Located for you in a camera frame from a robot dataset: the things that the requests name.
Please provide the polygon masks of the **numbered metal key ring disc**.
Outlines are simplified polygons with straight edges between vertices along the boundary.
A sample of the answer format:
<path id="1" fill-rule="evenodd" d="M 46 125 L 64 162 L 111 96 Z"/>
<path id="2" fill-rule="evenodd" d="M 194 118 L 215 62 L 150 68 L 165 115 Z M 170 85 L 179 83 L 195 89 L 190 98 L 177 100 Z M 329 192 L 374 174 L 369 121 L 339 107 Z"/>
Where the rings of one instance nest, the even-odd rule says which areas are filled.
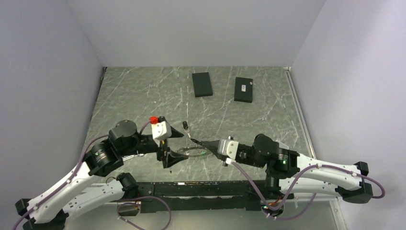
<path id="1" fill-rule="evenodd" d="M 183 147 L 176 150 L 175 152 L 181 155 L 188 156 L 189 158 L 206 158 L 213 154 L 209 149 L 199 145 Z"/>

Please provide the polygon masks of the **black head key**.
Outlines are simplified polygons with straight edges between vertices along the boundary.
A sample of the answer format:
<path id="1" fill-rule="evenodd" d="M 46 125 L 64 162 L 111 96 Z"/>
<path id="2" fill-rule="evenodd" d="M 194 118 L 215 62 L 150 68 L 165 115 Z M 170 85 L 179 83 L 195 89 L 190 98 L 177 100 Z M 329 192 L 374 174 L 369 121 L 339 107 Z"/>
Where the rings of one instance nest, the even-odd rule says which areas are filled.
<path id="1" fill-rule="evenodd" d="M 182 125 L 183 125 L 184 132 L 187 134 L 188 138 L 191 138 L 190 128 L 189 128 L 187 121 L 183 121 Z"/>

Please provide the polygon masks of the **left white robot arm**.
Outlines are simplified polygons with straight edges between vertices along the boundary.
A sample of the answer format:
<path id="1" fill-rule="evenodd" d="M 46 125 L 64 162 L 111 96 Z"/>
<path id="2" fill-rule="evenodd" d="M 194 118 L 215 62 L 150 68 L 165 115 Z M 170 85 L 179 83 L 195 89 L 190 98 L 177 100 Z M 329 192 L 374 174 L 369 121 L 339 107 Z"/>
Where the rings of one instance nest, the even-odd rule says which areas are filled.
<path id="1" fill-rule="evenodd" d="M 108 134 L 92 139 L 66 176 L 39 196 L 16 202 L 20 215 L 17 224 L 25 230 L 62 230 L 69 220 L 96 207 L 139 198 L 139 186 L 128 172 L 101 187 L 93 187 L 93 184 L 120 168 L 126 156 L 155 153 L 164 168 L 186 159 L 170 150 L 168 139 L 181 138 L 183 134 L 165 117 L 150 117 L 147 124 L 152 128 L 149 135 L 143 134 L 135 122 L 123 120 Z"/>

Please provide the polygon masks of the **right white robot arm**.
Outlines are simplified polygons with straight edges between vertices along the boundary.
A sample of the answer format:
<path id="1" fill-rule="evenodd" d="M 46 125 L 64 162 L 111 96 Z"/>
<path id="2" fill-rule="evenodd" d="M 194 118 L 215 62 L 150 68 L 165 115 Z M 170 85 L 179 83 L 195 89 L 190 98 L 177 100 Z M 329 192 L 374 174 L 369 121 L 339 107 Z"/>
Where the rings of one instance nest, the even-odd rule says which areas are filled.
<path id="1" fill-rule="evenodd" d="M 231 137 L 216 141 L 192 139 L 192 142 L 210 150 L 225 165 L 236 162 L 264 168 L 261 191 L 270 199 L 293 193 L 312 193 L 340 196 L 345 202 L 366 204 L 373 198 L 372 185 L 365 181 L 369 172 L 365 162 L 340 165 L 316 160 L 283 148 L 281 143 L 264 134 L 256 135 L 250 146 Z"/>

